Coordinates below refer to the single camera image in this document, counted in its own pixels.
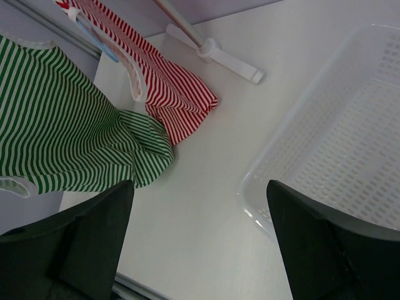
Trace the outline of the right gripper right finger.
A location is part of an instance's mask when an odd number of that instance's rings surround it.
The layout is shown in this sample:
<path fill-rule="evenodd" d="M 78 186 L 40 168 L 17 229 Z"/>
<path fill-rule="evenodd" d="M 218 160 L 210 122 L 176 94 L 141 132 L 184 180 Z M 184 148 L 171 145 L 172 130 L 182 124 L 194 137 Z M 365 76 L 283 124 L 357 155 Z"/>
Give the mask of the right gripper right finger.
<path fill-rule="evenodd" d="M 399 231 L 277 180 L 267 201 L 294 299 L 399 299 Z"/>

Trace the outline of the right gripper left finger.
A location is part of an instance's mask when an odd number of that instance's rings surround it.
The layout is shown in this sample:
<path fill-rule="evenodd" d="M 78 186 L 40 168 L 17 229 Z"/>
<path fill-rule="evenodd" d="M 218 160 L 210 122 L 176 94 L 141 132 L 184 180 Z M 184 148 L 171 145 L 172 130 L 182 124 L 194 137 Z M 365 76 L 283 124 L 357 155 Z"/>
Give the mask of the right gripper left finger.
<path fill-rule="evenodd" d="M 1 235 L 1 299 L 109 299 L 133 205 L 122 181 Z"/>

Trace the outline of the green striped tank top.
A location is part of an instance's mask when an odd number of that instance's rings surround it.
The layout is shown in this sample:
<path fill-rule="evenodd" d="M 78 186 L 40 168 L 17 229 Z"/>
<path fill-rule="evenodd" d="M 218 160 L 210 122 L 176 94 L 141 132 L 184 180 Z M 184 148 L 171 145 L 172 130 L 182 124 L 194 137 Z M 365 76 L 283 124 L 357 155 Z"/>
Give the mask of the green striped tank top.
<path fill-rule="evenodd" d="M 142 188 L 173 162 L 165 128 L 120 110 L 52 42 L 1 36 L 1 189 L 23 198 Z"/>

